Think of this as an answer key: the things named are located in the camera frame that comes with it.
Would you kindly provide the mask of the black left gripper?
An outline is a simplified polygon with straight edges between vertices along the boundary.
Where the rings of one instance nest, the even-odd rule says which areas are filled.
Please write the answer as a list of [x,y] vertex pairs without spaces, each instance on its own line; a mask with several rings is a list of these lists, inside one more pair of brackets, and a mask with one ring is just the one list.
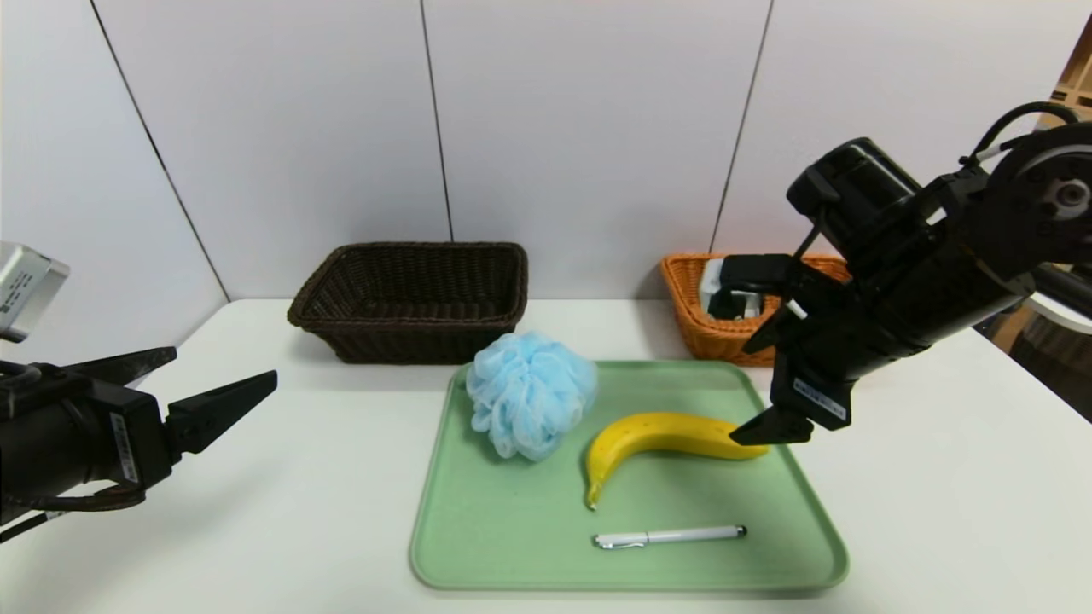
[[117,507],[201,454],[276,391],[269,370],[171,402],[128,387],[178,357],[174,346],[79,362],[3,395],[5,507]]

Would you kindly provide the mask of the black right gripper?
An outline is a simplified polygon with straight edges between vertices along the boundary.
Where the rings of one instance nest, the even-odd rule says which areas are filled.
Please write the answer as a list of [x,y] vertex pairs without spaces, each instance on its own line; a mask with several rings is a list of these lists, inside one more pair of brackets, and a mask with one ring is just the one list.
[[809,442],[811,422],[847,427],[851,390],[865,374],[931,346],[893,315],[873,312],[851,284],[823,273],[792,278],[772,329],[773,408],[729,432],[741,446]]

